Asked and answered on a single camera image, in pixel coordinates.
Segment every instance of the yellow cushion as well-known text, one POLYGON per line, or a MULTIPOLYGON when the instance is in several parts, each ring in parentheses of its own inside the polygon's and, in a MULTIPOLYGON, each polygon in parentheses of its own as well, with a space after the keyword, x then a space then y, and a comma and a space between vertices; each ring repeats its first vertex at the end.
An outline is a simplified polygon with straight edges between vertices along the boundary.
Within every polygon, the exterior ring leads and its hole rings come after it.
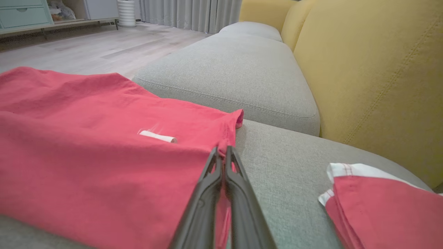
POLYGON ((256 22, 272 26, 281 32, 292 0, 243 0, 239 22, 256 22))
POLYGON ((322 137, 443 180, 443 1, 318 0, 295 58, 322 137))
POLYGON ((283 42, 291 48, 291 51, 294 51, 303 23, 316 1, 317 0, 301 0, 300 2, 296 2, 286 15, 281 30, 281 38, 283 42))

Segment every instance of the white trim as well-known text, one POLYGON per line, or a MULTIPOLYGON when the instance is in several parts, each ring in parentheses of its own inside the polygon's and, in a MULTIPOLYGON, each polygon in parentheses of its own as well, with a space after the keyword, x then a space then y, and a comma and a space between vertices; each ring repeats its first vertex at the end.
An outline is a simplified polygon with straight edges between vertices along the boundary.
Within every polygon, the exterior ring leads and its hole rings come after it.
POLYGON ((334 177, 355 175, 355 176, 376 177, 376 178, 396 180, 402 183, 406 183, 412 187, 419 188, 403 179, 400 179, 396 176, 386 173, 383 170, 362 163, 356 163, 356 164, 330 163, 328 165, 328 168, 326 169, 326 172, 328 174, 329 180, 332 183, 334 183, 334 177))
POLYGON ((329 189, 328 191, 324 192, 323 194, 321 194, 319 196, 319 202, 323 205, 326 206, 326 202, 329 201, 329 199, 331 197, 334 196, 334 192, 332 191, 332 189, 329 189))

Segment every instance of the sofa cushion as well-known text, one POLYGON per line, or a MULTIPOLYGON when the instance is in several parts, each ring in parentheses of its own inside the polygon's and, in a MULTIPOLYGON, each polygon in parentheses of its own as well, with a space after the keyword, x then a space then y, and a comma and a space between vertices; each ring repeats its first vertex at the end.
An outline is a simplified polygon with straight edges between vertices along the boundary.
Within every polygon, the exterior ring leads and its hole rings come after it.
POLYGON ((148 91, 232 112, 245 118, 319 135, 314 98, 286 44, 221 32, 165 56, 137 72, 148 91))
POLYGON ((279 249, 342 248, 317 198, 332 185, 329 163, 364 163, 425 190, 400 165, 348 145, 245 120, 237 151, 279 249))
POLYGON ((238 34, 256 35, 263 38, 273 39, 283 42, 278 30, 272 26, 255 23, 255 22, 238 22, 228 25, 220 30, 220 32, 232 32, 238 34))

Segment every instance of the sofa seam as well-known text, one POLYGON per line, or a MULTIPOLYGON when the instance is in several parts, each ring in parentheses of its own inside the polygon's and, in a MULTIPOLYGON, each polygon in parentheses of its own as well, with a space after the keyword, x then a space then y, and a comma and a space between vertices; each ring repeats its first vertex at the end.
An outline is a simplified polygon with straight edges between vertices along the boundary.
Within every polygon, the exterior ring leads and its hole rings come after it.
POLYGON ((364 122, 371 116, 371 114, 374 112, 376 107, 379 105, 382 98, 391 90, 392 86, 395 84, 398 78, 403 74, 404 69, 407 67, 407 65, 413 60, 413 57, 416 55, 417 51, 421 48, 421 46, 427 41, 427 38, 430 33, 430 31, 437 26, 439 23, 440 16, 437 16, 434 22, 432 22, 429 27, 425 30, 425 32, 420 36, 420 38, 417 40, 417 42, 414 44, 413 48, 410 50, 409 54, 406 55, 403 58, 403 62, 401 63, 399 69, 397 72, 392 76, 392 79, 388 82, 388 85, 385 87, 385 89, 378 94, 375 101, 372 103, 369 110, 366 112, 366 114, 360 119, 360 121, 357 123, 357 125, 354 127, 353 131, 347 136, 347 138, 344 140, 344 144, 349 144, 354 140, 355 135, 358 133, 358 131, 363 126, 364 122))
POLYGON ((275 115, 280 115, 280 116, 288 116, 288 117, 298 118, 298 119, 313 119, 313 118, 315 118, 315 117, 317 116, 317 114, 318 114, 318 113, 316 112, 316 113, 314 113, 314 115, 309 116, 309 117, 293 116, 293 115, 290 115, 290 114, 281 113, 281 112, 277 112, 277 111, 274 111, 274 110, 264 109, 264 108, 262 108, 262 107, 254 106, 254 105, 251 105, 251 104, 248 104, 248 103, 241 103, 241 102, 233 101, 233 100, 230 100, 230 99, 224 99, 224 98, 221 98, 221 97, 219 97, 219 96, 205 95, 205 94, 202 94, 202 93, 198 93, 198 92, 190 91, 190 90, 183 89, 183 88, 175 88, 175 87, 170 87, 170 86, 160 85, 160 84, 157 84, 157 83, 154 83, 154 82, 150 82, 150 81, 146 81, 146 80, 140 79, 140 78, 137 77, 137 76, 135 76, 135 78, 137 78, 137 79, 139 79, 139 80, 141 80, 141 81, 143 81, 143 82, 145 82, 145 83, 151 84, 152 86, 161 87, 161 88, 165 88, 165 89, 171 89, 171 90, 175 90, 175 91, 188 92, 188 93, 191 93, 191 94, 194 94, 194 95, 197 95, 197 96, 205 97, 205 98, 208 98, 208 99, 219 100, 219 101, 223 101, 223 102, 230 103, 230 104, 232 104, 232 103, 234 103, 234 104, 240 104, 240 105, 243 104, 243 105, 245 105, 245 106, 247 106, 247 107, 250 107, 250 108, 253 108, 253 109, 257 109, 257 110, 265 111, 265 112, 268 112, 268 113, 273 113, 273 114, 275 114, 275 115))

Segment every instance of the wooden floor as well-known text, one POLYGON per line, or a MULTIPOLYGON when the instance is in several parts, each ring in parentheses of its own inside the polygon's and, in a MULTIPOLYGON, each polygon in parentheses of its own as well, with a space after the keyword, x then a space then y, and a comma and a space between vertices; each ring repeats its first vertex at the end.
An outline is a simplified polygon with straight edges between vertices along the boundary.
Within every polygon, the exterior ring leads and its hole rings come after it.
POLYGON ((131 79, 135 72, 180 48, 208 37, 197 31, 137 22, 137 27, 88 27, 3 40, 0 73, 18 66, 67 74, 117 72, 131 79))

